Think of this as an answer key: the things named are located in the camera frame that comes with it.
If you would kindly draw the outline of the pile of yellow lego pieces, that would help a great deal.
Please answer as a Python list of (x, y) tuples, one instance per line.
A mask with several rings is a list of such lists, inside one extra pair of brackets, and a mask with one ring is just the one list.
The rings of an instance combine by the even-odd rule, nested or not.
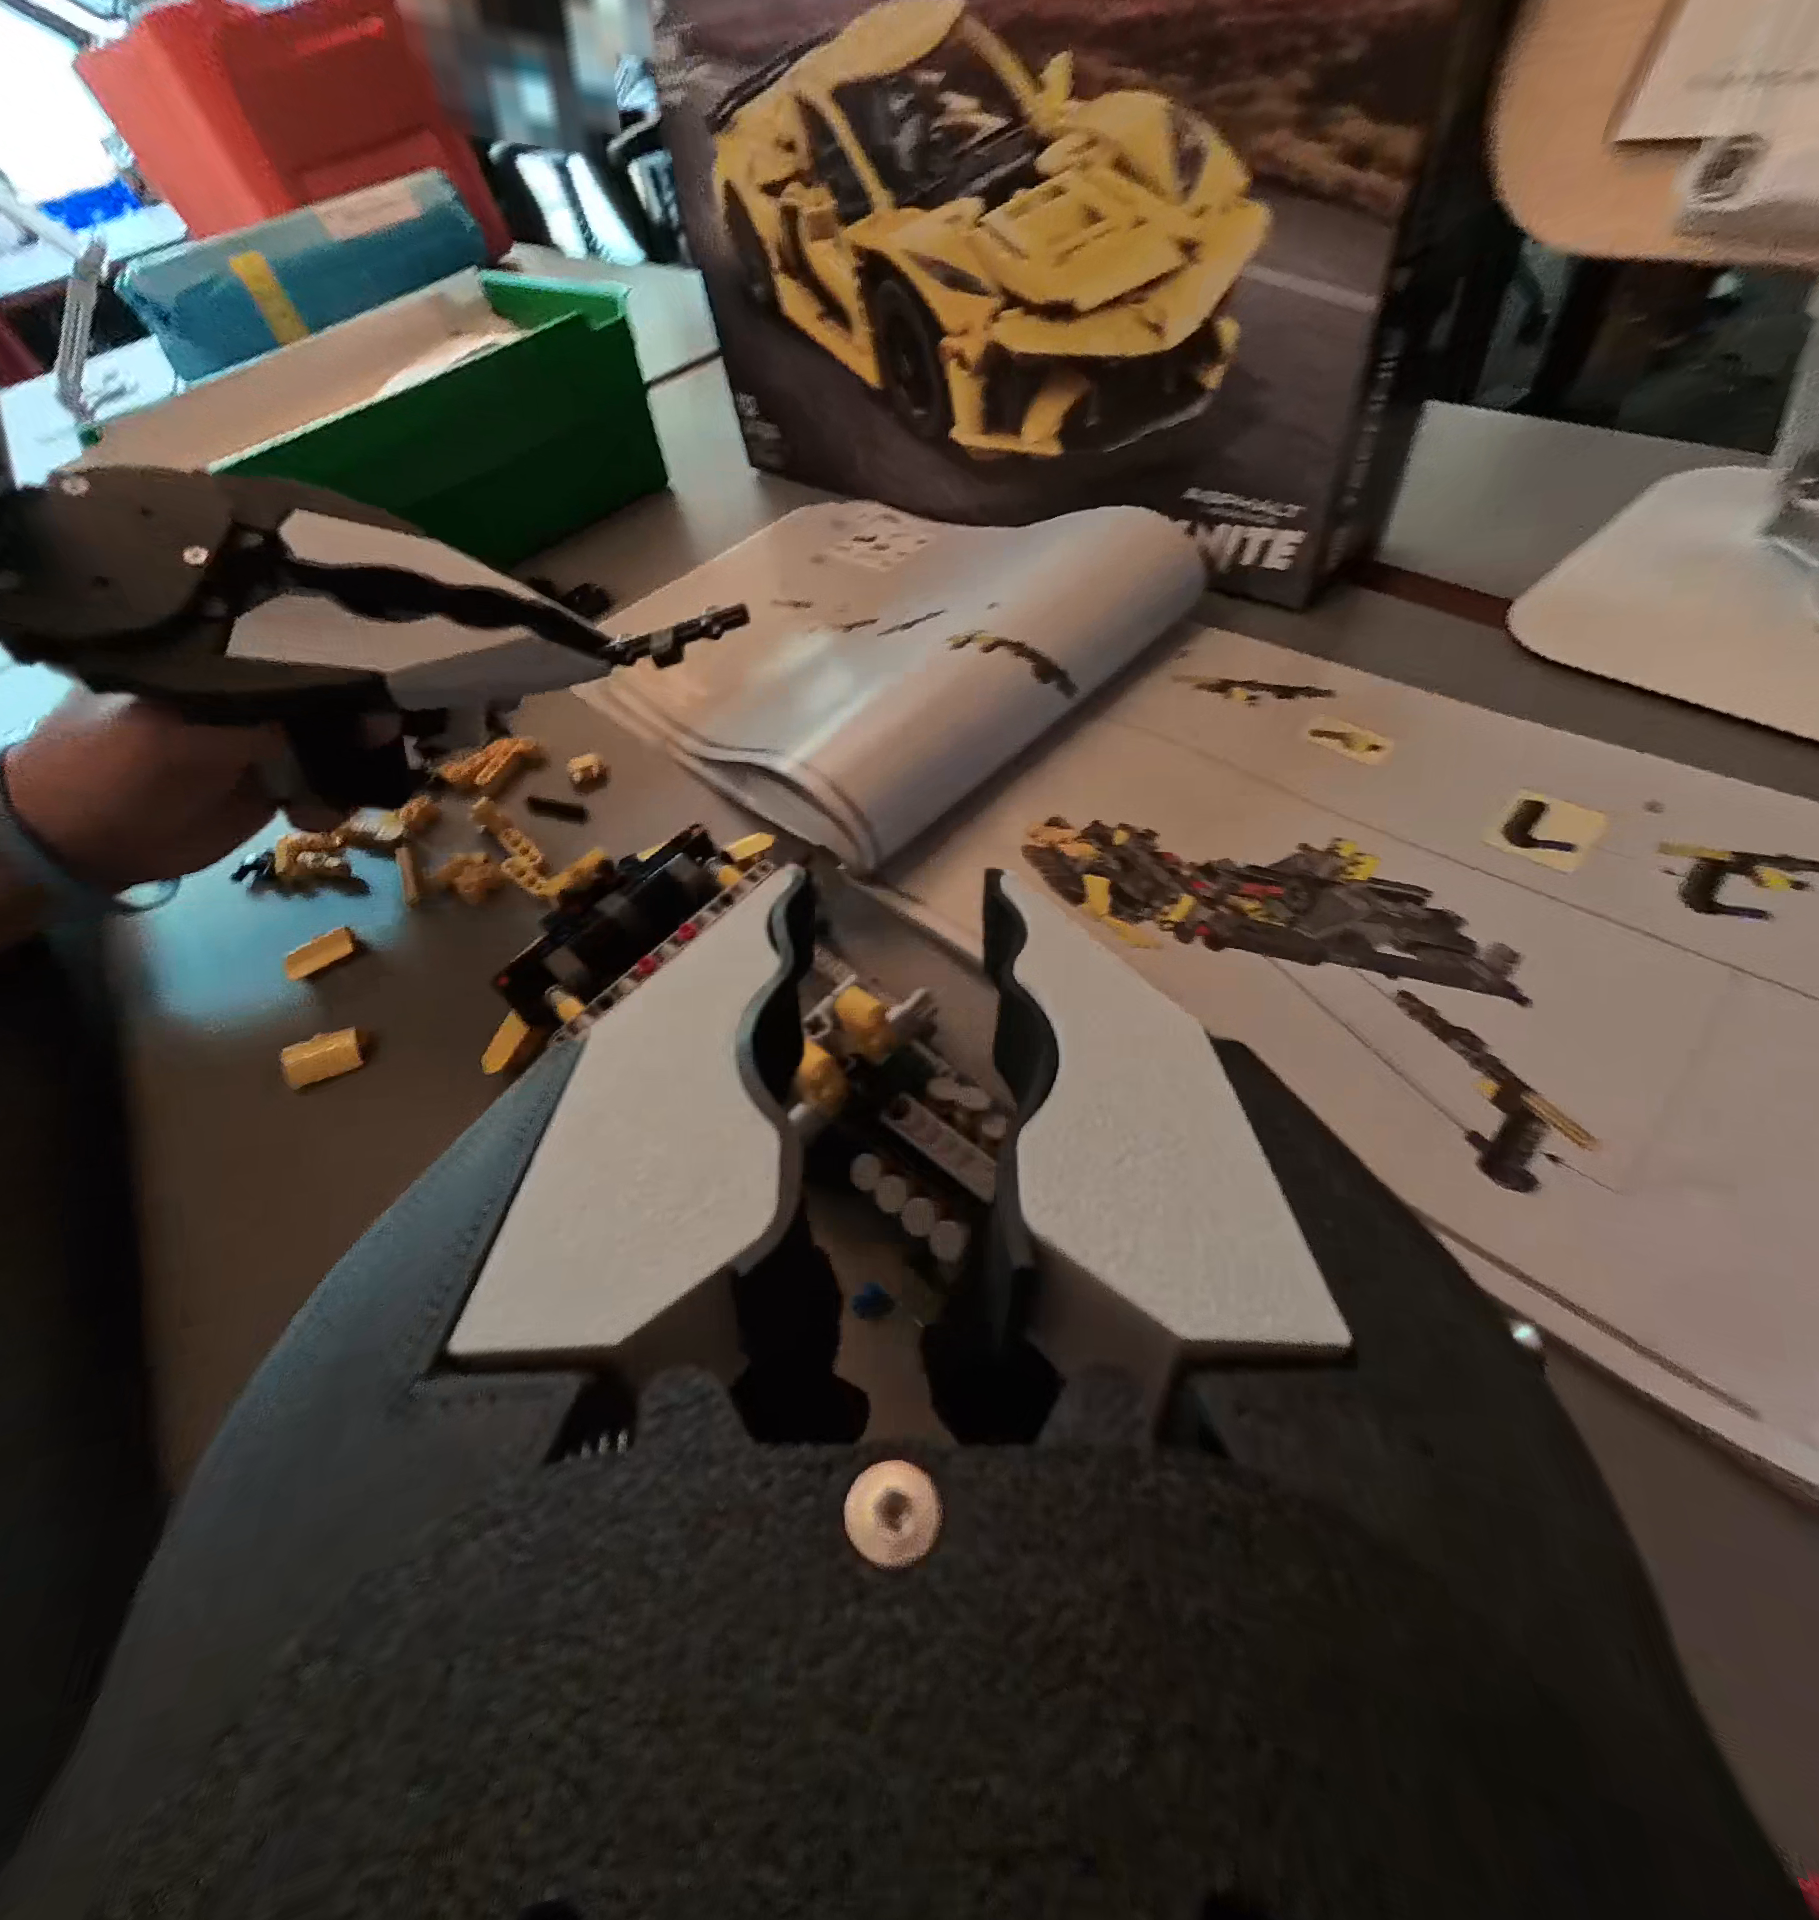
[[(239, 863), (231, 882), (255, 894), (305, 899), (319, 891), (347, 892), (359, 884), (355, 855), (393, 864), (401, 901), (415, 909), (431, 899), (477, 906), (515, 891), (557, 904), (615, 872), (615, 859), (591, 849), (557, 864), (505, 810), (503, 799), (549, 762), (547, 746), (531, 735), (499, 735), (463, 755), (441, 761), (427, 787), (393, 808), (357, 808), (331, 829), (281, 833), (267, 852)], [(431, 857), (427, 839), (441, 825), (443, 803), (467, 808), (473, 844)]]

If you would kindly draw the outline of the lego car chassis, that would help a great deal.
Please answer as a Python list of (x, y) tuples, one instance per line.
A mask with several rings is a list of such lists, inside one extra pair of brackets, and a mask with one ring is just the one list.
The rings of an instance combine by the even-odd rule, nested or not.
[[(555, 875), (519, 857), (501, 871), (541, 886), (537, 935), (495, 975), (503, 1041), (581, 1039), (775, 876), (795, 844), (769, 830), (715, 839), (687, 827)], [(899, 1240), (907, 1267), (951, 1296), (983, 1252), (1011, 1103), (945, 1042), (935, 995), (857, 968), (817, 914), (799, 987), (801, 1052), (789, 1124), (819, 1182), (849, 1190)]]

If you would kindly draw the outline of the white document stand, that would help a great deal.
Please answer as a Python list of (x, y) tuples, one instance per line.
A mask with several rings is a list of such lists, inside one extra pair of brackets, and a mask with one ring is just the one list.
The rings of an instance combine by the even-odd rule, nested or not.
[(1819, 137), (1615, 144), (1665, 5), (1525, 5), (1491, 124), (1527, 237), (1599, 265), (1809, 274), (1765, 467), (1657, 480), (1509, 613), (1541, 661), (1819, 746)]

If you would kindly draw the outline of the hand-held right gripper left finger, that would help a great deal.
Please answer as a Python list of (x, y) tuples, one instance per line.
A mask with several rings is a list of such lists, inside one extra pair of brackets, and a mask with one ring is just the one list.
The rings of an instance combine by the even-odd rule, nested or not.
[(735, 1347), (729, 1284), (799, 1215), (789, 1118), (815, 894), (759, 863), (587, 1002), (567, 1075), (443, 1357), (671, 1364)]

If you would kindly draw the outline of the red plastic box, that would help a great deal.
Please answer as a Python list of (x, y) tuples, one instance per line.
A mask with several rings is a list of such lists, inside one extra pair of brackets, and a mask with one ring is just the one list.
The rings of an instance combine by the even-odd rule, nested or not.
[(471, 135), (391, 3), (157, 5), (76, 72), (195, 240), (435, 170), (487, 257), (511, 246)]

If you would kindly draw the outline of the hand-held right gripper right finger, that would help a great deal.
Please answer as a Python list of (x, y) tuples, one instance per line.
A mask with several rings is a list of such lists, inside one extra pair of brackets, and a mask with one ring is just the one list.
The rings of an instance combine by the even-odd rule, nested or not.
[(1353, 1337), (1223, 1059), (1037, 884), (983, 876), (1005, 1245), (1057, 1370), (1323, 1364)]

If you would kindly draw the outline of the person's left hand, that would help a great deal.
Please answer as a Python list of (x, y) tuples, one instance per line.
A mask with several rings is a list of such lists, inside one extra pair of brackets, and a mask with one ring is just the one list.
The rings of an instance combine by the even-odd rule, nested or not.
[(122, 692), (74, 692), (6, 755), (20, 822), (78, 882), (120, 896), (237, 850), (281, 808), (277, 726), (205, 726)]

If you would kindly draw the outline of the lego set box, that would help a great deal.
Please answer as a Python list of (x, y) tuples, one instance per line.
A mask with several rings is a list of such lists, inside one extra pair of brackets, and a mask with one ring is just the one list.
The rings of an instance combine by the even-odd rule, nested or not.
[(651, 5), (747, 460), (949, 523), (1139, 507), (1307, 606), (1489, 342), (1515, 11)]

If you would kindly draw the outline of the teal plastic package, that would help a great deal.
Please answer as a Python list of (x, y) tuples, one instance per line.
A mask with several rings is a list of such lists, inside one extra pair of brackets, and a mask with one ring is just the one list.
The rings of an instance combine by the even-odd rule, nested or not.
[(181, 382), (201, 382), (491, 262), (435, 168), (148, 252), (114, 292)]

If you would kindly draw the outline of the lego instruction booklet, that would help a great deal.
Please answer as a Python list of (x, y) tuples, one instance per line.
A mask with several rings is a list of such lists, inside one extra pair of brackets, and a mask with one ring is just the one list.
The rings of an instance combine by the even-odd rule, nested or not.
[(1207, 628), (1161, 516), (813, 505), (589, 702), (977, 952), (983, 875), (1251, 1045), (1499, 1300), (1819, 1495), (1819, 805)]

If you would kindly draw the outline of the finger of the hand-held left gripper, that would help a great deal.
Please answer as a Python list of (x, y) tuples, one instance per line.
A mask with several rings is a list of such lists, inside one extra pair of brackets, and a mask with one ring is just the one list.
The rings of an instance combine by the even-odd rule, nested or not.
[(489, 623), (449, 613), (373, 618), (325, 597), (277, 597), (241, 617), (227, 661), (375, 677), (395, 708), (513, 706), (647, 661), (547, 599), (491, 597)]
[(565, 651), (619, 651), (559, 601), (423, 534), (293, 511), (277, 529), (291, 593), (387, 624), (441, 620), (475, 635), (527, 632)]

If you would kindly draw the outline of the white paper sheet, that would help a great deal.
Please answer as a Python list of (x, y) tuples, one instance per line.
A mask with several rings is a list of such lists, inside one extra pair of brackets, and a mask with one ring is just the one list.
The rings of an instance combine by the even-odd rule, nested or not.
[(126, 413), (80, 468), (219, 468), (315, 422), (401, 395), (513, 339), (465, 273)]

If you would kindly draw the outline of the green plastic bin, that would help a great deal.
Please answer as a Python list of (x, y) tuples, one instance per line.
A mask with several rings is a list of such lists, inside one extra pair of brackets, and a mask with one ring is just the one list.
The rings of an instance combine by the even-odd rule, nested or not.
[(469, 274), (517, 326), (513, 339), (401, 395), (193, 470), (339, 495), (497, 570), (667, 492), (631, 292)]

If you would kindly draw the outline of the black lego connector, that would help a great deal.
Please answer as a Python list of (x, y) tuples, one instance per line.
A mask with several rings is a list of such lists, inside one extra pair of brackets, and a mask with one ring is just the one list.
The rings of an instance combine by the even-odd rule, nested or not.
[(689, 648), (729, 636), (749, 620), (751, 610), (745, 603), (725, 603), (639, 636), (603, 635), (599, 656), (611, 667), (667, 669), (679, 664)]

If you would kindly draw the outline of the printed instruction sheet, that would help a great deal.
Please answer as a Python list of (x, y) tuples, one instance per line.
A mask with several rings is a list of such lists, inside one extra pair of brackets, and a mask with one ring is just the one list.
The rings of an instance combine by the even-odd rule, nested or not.
[(1665, 5), (1611, 140), (1819, 137), (1819, 3)]

